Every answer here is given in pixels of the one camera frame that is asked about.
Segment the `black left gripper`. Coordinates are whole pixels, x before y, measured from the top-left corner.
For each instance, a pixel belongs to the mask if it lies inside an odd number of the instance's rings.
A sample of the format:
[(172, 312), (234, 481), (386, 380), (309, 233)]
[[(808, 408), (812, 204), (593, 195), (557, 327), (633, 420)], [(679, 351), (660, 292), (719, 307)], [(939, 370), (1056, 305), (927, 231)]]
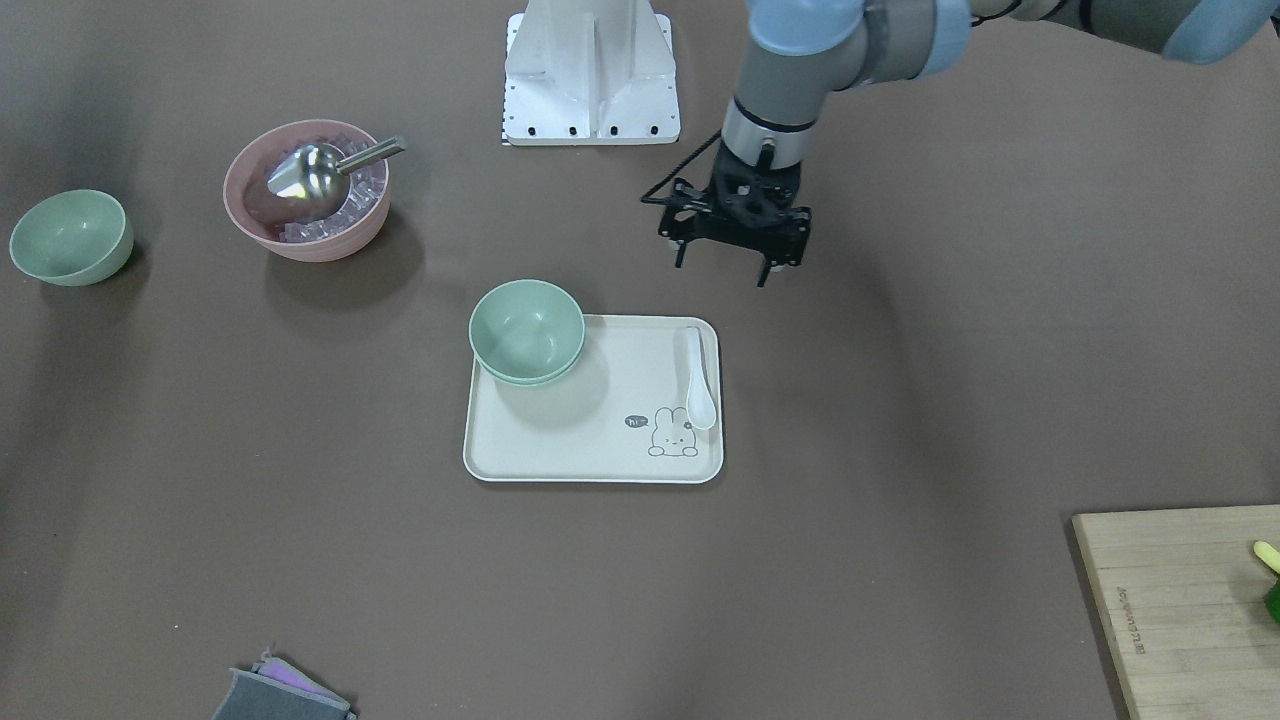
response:
[(675, 245), (677, 269), (696, 240), (759, 252), (763, 260), (756, 287), (763, 288), (774, 268), (803, 263), (812, 209), (794, 204), (800, 183), (799, 164), (782, 169), (753, 167), (730, 150), (719, 150), (704, 190), (671, 178), (671, 195), (657, 200), (666, 208), (658, 234)]

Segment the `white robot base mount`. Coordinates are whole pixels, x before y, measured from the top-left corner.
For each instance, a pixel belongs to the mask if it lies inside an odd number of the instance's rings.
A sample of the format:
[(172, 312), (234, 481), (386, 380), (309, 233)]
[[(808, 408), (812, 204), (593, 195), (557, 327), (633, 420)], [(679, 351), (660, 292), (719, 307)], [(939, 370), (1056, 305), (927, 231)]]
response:
[(649, 1), (530, 1), (506, 23), (502, 140), (636, 146), (681, 135), (672, 24)]

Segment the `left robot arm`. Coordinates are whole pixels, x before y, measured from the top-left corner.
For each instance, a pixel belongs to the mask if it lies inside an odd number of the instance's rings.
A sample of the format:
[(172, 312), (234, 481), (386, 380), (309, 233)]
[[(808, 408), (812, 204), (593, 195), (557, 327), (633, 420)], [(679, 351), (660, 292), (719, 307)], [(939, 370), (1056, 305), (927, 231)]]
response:
[(803, 261), (812, 210), (796, 202), (828, 95), (948, 69), (972, 31), (1051, 22), (1170, 61), (1206, 65), (1277, 23), (1275, 1), (750, 1), (748, 50), (704, 187), (671, 172), (643, 195), (682, 266), (691, 243), (758, 252), (764, 284)]

